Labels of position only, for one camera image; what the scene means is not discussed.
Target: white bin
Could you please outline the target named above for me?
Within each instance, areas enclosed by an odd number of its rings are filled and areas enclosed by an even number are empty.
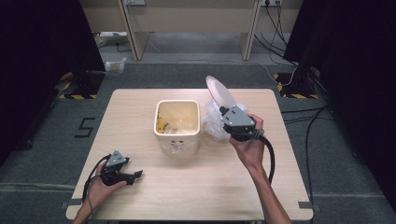
[[[165,154],[195,153],[200,130],[200,112],[196,101],[163,100],[157,104],[154,133]]]

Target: plastic bag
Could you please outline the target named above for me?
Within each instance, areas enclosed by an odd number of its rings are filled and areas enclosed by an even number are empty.
[[[105,69],[108,76],[119,76],[125,67],[126,57],[119,62],[106,62]]]
[[[237,104],[244,112],[248,110],[246,105]],[[228,141],[230,135],[223,129],[224,123],[221,121],[219,105],[212,99],[206,104],[206,114],[201,117],[201,129],[213,136],[216,141]]]

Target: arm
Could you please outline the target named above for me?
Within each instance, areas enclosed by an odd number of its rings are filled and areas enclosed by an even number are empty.
[[[250,116],[256,121],[256,129],[261,130],[263,125],[262,119],[255,115]],[[264,143],[260,140],[238,142],[233,138],[230,138],[230,143],[235,148],[239,159],[245,165],[253,179],[259,193],[262,211],[267,223],[291,223],[288,214],[276,197],[262,166]]]
[[[104,164],[101,164],[96,169],[96,175],[100,174]],[[90,184],[88,189],[87,197],[82,203],[81,208],[73,220],[74,224],[85,223],[91,212],[99,207],[102,202],[107,199],[114,191],[120,189],[126,185],[126,181],[121,181],[115,185],[107,186],[102,182],[102,179],[98,176]]]

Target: white box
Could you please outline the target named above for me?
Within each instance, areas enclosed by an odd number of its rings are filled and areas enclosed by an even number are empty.
[[[163,100],[157,104],[154,133],[165,154],[195,153],[200,131],[200,111],[196,101]]]

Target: wooden table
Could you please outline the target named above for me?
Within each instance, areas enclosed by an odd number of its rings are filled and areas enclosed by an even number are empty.
[[[264,119],[265,134],[276,154],[274,191],[292,220],[308,220],[311,209],[274,93],[231,89],[237,103]],[[72,199],[80,199],[93,166],[117,149],[130,161],[121,171],[144,173],[132,186],[115,192],[92,219],[105,220],[260,220],[259,196],[246,168],[228,143],[201,132],[192,156],[165,156],[153,132],[156,104],[161,100],[195,100],[201,115],[211,95],[207,89],[116,90],[107,106]],[[269,173],[266,151],[264,168]],[[69,205],[73,219],[80,205]]]

